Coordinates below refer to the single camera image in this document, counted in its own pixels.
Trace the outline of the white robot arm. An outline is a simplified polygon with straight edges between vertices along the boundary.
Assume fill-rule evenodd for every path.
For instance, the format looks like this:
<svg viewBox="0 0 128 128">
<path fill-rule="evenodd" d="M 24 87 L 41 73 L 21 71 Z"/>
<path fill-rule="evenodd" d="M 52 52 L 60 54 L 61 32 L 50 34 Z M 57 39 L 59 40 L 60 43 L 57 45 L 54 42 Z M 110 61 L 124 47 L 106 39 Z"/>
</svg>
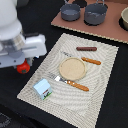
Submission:
<svg viewBox="0 0 128 128">
<path fill-rule="evenodd" d="M 47 53 L 45 36 L 34 33 L 25 35 L 17 18 L 17 7 L 29 0 L 0 0 L 0 68 L 16 67 L 25 60 L 32 65 L 32 58 Z"/>
</svg>

